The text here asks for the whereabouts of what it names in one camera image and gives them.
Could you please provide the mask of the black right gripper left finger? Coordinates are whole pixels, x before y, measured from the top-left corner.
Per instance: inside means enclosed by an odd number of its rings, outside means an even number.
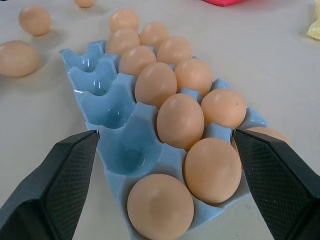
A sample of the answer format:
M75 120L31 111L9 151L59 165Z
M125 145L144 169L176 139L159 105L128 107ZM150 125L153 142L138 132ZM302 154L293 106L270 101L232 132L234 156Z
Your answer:
M0 240L72 240L87 198L97 130L57 142L0 208Z

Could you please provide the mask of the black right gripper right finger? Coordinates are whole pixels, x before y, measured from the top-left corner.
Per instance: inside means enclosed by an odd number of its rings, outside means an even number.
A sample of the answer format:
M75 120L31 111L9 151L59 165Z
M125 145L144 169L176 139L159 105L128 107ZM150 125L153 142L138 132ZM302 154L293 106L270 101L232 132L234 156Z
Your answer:
M232 137L274 240L320 240L320 176L280 139L242 129Z

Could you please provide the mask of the light blue egg tray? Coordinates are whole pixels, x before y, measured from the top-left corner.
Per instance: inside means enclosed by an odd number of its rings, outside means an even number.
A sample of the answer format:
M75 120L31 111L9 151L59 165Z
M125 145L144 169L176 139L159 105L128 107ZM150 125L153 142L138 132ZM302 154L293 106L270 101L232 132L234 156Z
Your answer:
M85 124L99 133L97 152L130 240L148 240L129 220L129 192L150 174L166 174L182 181L187 153L160 142L155 128L158 109L136 102L136 78L119 72L121 58L106 52L106 44L104 40L94 41L83 55L69 48L62 49L60 55Z

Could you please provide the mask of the yellow object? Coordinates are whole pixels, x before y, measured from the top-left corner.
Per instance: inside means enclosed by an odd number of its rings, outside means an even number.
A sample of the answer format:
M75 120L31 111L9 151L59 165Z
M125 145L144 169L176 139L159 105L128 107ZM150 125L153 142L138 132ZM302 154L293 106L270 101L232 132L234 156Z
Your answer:
M315 22L313 22L306 34L309 37L320 41L320 20L316 20Z

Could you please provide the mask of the red object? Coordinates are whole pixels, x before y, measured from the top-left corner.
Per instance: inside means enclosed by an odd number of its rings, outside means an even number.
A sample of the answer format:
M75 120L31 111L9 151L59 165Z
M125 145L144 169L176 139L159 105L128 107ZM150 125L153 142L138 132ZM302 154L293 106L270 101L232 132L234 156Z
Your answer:
M203 1L219 7L227 7L227 6L236 5L245 0L203 0Z

